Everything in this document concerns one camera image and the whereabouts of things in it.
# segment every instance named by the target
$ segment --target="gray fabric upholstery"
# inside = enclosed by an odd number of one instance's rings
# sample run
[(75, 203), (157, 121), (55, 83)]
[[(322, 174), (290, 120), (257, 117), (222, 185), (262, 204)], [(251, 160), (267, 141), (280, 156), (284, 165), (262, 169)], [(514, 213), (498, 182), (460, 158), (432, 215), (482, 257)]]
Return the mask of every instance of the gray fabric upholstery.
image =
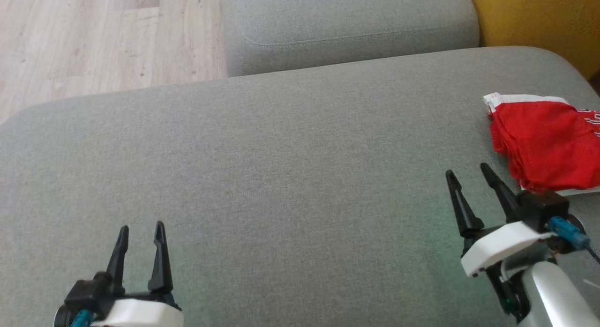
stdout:
[[(68, 99), (0, 127), (0, 320), (43, 326), (131, 229), (143, 290), (165, 221), (186, 326), (513, 326), (467, 278), (444, 172), (487, 225), (489, 92), (600, 99), (544, 50), (454, 50)], [(600, 195), (572, 197), (600, 241)], [(597, 313), (598, 265), (559, 259)]]
[(471, 0), (223, 0), (230, 76), (476, 47)]

